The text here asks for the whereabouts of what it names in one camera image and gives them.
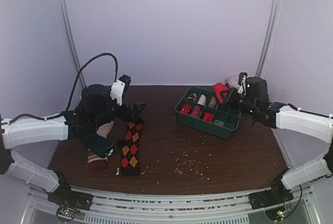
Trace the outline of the red and beige sock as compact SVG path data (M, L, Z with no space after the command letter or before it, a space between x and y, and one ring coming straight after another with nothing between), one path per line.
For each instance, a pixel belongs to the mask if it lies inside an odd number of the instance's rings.
M229 88L222 83L216 83L213 85L213 90L214 90L214 92L216 92L216 91L222 91L222 90L229 90Z

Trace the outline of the green divided organizer tray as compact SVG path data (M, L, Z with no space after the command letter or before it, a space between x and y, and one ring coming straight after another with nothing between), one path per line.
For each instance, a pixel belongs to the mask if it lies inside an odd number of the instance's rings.
M211 88L190 86L175 106L178 123L191 128L231 139L237 130L241 113L217 102Z

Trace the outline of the black argyle sock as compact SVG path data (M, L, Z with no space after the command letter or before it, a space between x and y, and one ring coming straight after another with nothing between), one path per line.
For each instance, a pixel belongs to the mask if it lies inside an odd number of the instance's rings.
M122 177L140 174L140 138L144 127L142 118L138 122L128 122L125 135L117 142L120 152L120 174Z

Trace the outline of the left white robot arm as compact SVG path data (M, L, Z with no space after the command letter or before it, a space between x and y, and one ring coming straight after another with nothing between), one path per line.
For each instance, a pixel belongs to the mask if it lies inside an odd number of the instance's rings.
M80 139L95 134L99 127L119 118L124 122L140 123L145 103L128 106L123 103L127 86L118 81L112 86L95 84L81 92L74 110L65 110L46 117L32 117L1 121L1 174L11 175L26 183L37 185L63 205L70 205L75 195L59 174L24 158L14 147L43 141Z

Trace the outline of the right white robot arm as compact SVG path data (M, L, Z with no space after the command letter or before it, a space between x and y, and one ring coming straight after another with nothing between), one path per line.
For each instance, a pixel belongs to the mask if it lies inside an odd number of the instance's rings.
M307 182L332 176L332 114L322 114L296 107L292 103L272 102L268 95L267 81L240 73L238 85L213 85L219 104L228 104L248 113L254 122L276 130L323 142L323 152L304 160L303 164L283 172L272 181L267 200L279 203L291 190Z

